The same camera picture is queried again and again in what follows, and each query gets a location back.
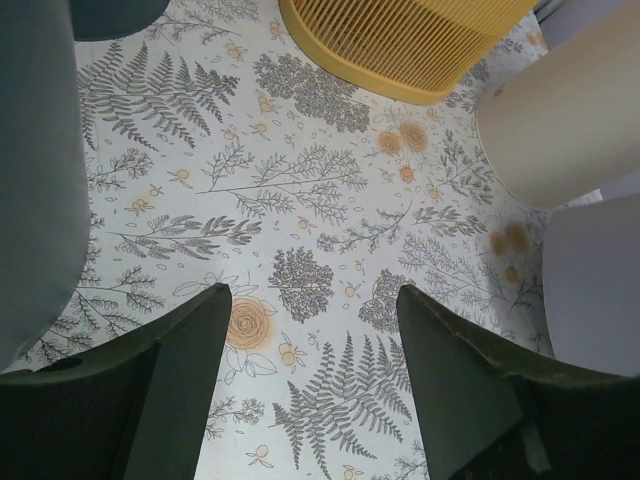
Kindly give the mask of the cream white bin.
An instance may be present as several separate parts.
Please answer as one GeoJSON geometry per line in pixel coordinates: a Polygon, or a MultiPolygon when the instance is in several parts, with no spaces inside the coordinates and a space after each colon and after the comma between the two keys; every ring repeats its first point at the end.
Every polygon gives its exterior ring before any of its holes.
{"type": "Polygon", "coordinates": [[[552,210],[639,169],[639,4],[486,92],[479,140],[504,188],[552,210]]]}

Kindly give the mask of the large dark navy bin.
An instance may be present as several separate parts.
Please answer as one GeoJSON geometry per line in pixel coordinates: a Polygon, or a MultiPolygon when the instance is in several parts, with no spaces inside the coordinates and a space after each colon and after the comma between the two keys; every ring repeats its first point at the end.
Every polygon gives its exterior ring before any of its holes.
{"type": "Polygon", "coordinates": [[[1,366],[40,338],[85,265],[89,200],[70,7],[1,4],[1,366]]]}

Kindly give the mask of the translucent grey bin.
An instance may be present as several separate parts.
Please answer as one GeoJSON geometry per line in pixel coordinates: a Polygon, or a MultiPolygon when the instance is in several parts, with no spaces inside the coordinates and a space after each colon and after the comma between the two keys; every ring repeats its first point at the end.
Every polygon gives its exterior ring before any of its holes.
{"type": "Polygon", "coordinates": [[[546,322],[555,357],[639,374],[639,196],[552,214],[544,236],[546,322]]]}

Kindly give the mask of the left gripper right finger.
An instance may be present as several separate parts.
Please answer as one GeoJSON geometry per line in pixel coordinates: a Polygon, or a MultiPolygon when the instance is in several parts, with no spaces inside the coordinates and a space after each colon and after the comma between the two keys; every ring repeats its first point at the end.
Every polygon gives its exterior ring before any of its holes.
{"type": "Polygon", "coordinates": [[[639,381],[521,347],[412,285],[397,318],[433,479],[635,479],[639,381]]]}

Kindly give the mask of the yellow mesh basket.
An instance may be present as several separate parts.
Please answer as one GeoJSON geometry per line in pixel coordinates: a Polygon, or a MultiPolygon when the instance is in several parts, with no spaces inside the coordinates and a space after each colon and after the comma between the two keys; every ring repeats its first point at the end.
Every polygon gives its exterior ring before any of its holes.
{"type": "Polygon", "coordinates": [[[443,100],[529,0],[280,0],[289,35],[327,72],[416,105],[443,100]]]}

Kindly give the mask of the slate blue tapered bin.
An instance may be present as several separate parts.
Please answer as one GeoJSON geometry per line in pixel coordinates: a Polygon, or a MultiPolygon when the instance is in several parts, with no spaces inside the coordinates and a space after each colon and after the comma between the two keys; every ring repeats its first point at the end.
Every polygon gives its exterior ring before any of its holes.
{"type": "Polygon", "coordinates": [[[135,34],[158,20],[169,4],[170,0],[70,0],[74,39],[106,41],[135,34]]]}

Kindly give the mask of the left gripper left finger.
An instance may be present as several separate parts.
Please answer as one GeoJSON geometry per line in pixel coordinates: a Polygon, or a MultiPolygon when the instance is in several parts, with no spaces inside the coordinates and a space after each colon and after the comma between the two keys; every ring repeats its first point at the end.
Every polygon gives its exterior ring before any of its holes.
{"type": "Polygon", "coordinates": [[[3,374],[2,478],[194,478],[231,307],[217,283],[91,350],[3,374]]]}

